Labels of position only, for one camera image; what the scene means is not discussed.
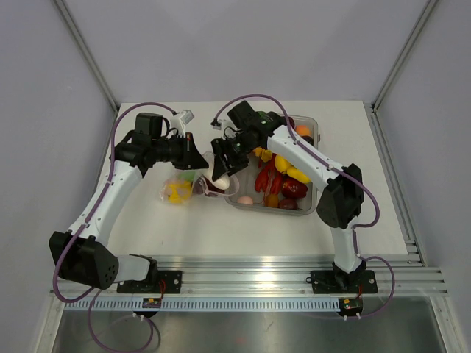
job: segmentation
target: brown egg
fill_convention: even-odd
[[[237,199],[239,204],[253,204],[253,199],[250,196],[241,196]]]

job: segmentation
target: gray panel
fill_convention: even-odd
[[[380,109],[430,265],[470,344],[471,2],[442,1]]]
[[[367,309],[379,303],[370,299]],[[64,312],[53,353],[102,352],[88,333],[86,312]],[[96,332],[125,313],[93,313]],[[158,313],[158,352],[390,352],[442,353],[443,342],[424,299],[395,299],[374,319],[348,321],[320,313]],[[106,329],[99,338],[114,349],[137,349],[149,329],[127,322]],[[155,352],[158,340],[147,352]]]
[[[3,1],[0,47],[0,341],[29,352],[49,237],[87,203],[113,115],[50,1]]]
[[[425,0],[67,0],[119,102],[374,99]]]

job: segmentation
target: gray wall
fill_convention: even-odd
[[[116,98],[372,101],[425,0],[67,0]]]
[[[442,1],[380,108],[430,265],[471,341],[471,2]]]
[[[3,1],[0,48],[0,350],[28,352],[113,115],[49,0]]]

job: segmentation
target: white table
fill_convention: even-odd
[[[195,119],[187,126],[198,150],[211,150],[210,141],[221,136],[209,125],[224,102],[168,103],[176,111],[191,110]],[[277,111],[270,101],[252,101],[256,110]],[[132,104],[122,104],[120,113]],[[376,227],[360,229],[364,254],[407,254],[403,235],[386,184],[380,158],[361,101],[284,101],[288,113],[310,116],[319,123],[319,150],[330,158],[358,165],[364,184],[375,194],[381,209]],[[123,119],[116,140],[134,127],[138,113],[160,113],[158,107],[142,107]],[[101,178],[107,173],[105,159]],[[333,254],[329,228],[316,212],[303,217],[237,210],[224,199],[196,197],[187,206],[166,204],[158,192],[172,173],[170,163],[158,163],[132,192],[113,227],[109,249],[114,254],[179,255],[197,257],[277,256]],[[365,196],[362,223],[374,216]]]

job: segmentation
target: plastic container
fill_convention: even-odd
[[[317,122],[306,116],[290,115],[296,126],[305,125],[311,131],[311,136],[314,139],[314,147],[317,148],[319,142],[319,128]],[[258,167],[259,158],[254,154],[249,156],[249,166],[246,167],[243,171],[239,171],[236,176],[239,181],[238,192],[232,196],[226,198],[226,201],[241,210],[250,210],[250,211],[259,211],[259,212],[268,212],[268,213],[278,213],[282,215],[308,215],[316,209],[317,204],[317,189],[313,186],[312,182],[308,184],[308,194],[304,199],[298,199],[299,209],[296,211],[293,210],[282,210],[280,208],[271,208],[265,207],[261,202],[263,201],[263,193],[258,193],[255,191],[255,179],[257,179],[258,173],[261,171],[261,168]],[[239,204],[237,202],[238,198],[241,196],[250,196],[254,201],[254,205],[251,204]],[[284,199],[283,195],[279,193],[280,201]]]

